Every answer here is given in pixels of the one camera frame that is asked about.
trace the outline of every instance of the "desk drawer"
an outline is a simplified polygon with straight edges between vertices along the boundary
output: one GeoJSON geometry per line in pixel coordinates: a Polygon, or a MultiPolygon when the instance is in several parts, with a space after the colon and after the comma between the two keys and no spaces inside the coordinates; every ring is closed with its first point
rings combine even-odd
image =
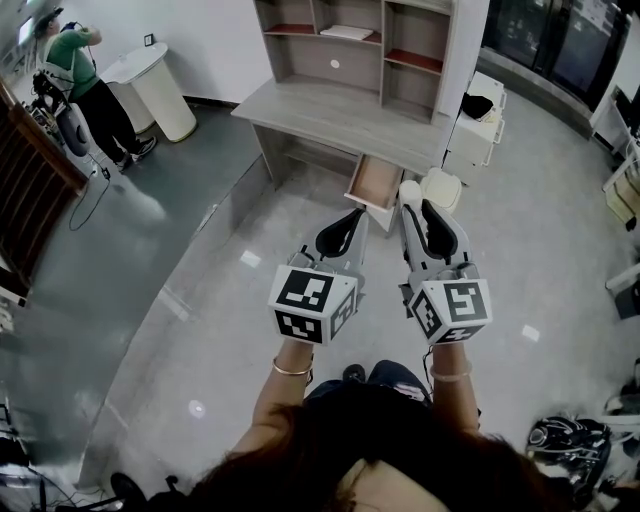
{"type": "Polygon", "coordinates": [[[401,179],[401,167],[362,155],[345,197],[386,213],[395,205],[401,179]]]}

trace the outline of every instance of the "sneaker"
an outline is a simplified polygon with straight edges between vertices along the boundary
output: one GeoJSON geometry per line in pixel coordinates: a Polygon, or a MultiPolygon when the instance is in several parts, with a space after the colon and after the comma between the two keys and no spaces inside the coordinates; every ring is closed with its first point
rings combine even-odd
{"type": "Polygon", "coordinates": [[[116,169],[118,169],[120,174],[123,174],[125,169],[130,165],[131,165],[131,155],[127,151],[122,157],[122,160],[120,160],[119,162],[116,162],[116,169]]]}
{"type": "Polygon", "coordinates": [[[360,364],[350,364],[342,372],[342,380],[345,382],[355,381],[364,384],[367,381],[367,372],[360,364]]]}
{"type": "Polygon", "coordinates": [[[140,151],[138,151],[135,155],[133,155],[133,161],[139,162],[140,160],[142,160],[145,156],[147,156],[148,153],[151,152],[153,148],[156,147],[157,143],[158,143],[158,139],[156,137],[151,137],[149,140],[142,142],[142,145],[140,146],[140,151]]]}

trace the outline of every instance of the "white wall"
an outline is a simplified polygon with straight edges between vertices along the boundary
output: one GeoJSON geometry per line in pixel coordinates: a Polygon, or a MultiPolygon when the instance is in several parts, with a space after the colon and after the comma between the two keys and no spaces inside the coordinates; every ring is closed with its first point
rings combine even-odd
{"type": "MultiPolygon", "coordinates": [[[[607,105],[613,89],[617,86],[622,92],[624,92],[630,100],[633,100],[638,87],[640,86],[640,18],[637,14],[633,15],[631,22],[631,28],[625,47],[622,50],[618,67],[616,68],[609,87],[605,95],[602,97],[602,101],[596,108],[593,116],[591,116],[591,126],[594,126],[598,132],[605,131],[606,126],[609,126],[607,119],[601,119],[602,116],[607,116],[607,105]]],[[[601,133],[607,140],[610,135],[608,133],[601,133]]]]}
{"type": "Polygon", "coordinates": [[[144,36],[169,45],[167,64],[186,96],[240,103],[271,78],[251,0],[63,0],[60,20],[95,25],[98,72],[144,36]]]}
{"type": "Polygon", "coordinates": [[[489,0],[458,0],[455,24],[450,27],[446,68],[443,80],[447,86],[440,97],[440,112],[457,118],[460,103],[476,69],[478,54],[489,11],[489,0]]]}
{"type": "Polygon", "coordinates": [[[33,88],[33,73],[34,71],[31,71],[26,75],[22,75],[11,84],[11,92],[13,92],[20,102],[31,103],[36,99],[36,97],[31,94],[31,89],[33,88]]]}

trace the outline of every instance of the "bracelet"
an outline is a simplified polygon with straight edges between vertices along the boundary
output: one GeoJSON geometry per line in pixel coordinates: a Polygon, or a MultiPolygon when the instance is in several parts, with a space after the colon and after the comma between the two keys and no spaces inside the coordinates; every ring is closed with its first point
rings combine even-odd
{"type": "Polygon", "coordinates": [[[438,382],[459,382],[462,379],[464,379],[465,377],[468,377],[469,375],[471,375],[471,370],[472,370],[472,366],[471,363],[469,361],[467,361],[467,371],[464,373],[459,373],[457,375],[440,375],[439,373],[436,373],[435,371],[433,371],[433,366],[431,368],[429,368],[429,373],[431,374],[431,376],[437,380],[438,382]]]}
{"type": "Polygon", "coordinates": [[[277,371],[280,375],[286,375],[287,377],[302,377],[303,375],[307,375],[308,373],[310,373],[311,369],[313,368],[313,361],[311,361],[309,363],[309,368],[307,368],[302,372],[288,372],[287,370],[283,370],[276,364],[276,359],[277,357],[273,358],[273,364],[272,364],[273,369],[277,371]]]}

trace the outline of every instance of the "white drawer unit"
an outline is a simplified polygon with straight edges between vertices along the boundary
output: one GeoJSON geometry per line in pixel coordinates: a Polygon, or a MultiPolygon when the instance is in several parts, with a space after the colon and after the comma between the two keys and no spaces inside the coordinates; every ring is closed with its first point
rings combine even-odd
{"type": "Polygon", "coordinates": [[[489,165],[494,144],[500,144],[504,133],[504,110],[507,93],[504,85],[476,71],[469,85],[472,96],[484,96],[493,102],[493,109],[484,121],[476,121],[464,112],[456,121],[449,151],[474,165],[489,165]]]}

